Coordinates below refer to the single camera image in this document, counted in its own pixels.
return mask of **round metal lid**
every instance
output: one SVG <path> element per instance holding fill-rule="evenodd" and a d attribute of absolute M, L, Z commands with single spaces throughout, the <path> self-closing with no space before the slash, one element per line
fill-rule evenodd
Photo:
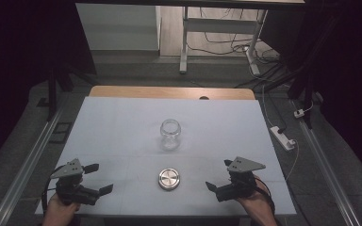
<path fill-rule="evenodd" d="M 158 175 L 158 184 L 167 191 L 176 189 L 180 184 L 180 175 L 175 169 L 164 169 Z"/>

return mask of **power strip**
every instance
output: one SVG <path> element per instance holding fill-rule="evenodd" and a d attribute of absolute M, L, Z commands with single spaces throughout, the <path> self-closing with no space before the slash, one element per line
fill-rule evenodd
<path fill-rule="evenodd" d="M 278 134 L 278 126 L 273 126 L 270 128 L 270 131 L 272 134 L 278 139 L 280 144 L 284 147 L 285 151 L 290 151 L 295 148 L 295 141 L 293 139 L 287 139 L 287 137 L 284 135 L 284 133 Z"/>

